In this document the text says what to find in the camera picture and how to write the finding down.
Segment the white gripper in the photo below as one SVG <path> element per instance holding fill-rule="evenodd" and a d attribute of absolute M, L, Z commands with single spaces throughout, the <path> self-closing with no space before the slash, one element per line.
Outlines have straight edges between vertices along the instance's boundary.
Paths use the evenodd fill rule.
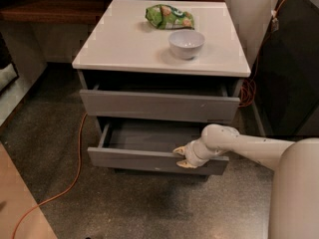
<path fill-rule="evenodd" d="M 225 150 L 220 148 L 208 148 L 204 141 L 199 138 L 188 143 L 186 146 L 179 146 L 173 151 L 185 157 L 185 160 L 180 160 L 176 163 L 177 166 L 182 168 L 201 167 L 211 159 L 225 153 Z"/>

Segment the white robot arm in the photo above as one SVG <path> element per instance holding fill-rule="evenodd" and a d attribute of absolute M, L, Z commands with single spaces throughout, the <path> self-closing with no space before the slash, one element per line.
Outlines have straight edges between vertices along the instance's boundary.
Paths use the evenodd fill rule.
<path fill-rule="evenodd" d="M 279 140 L 209 124 L 174 151 L 184 157 L 177 164 L 183 168 L 232 151 L 273 170 L 268 239 L 319 239 L 319 138 Z"/>

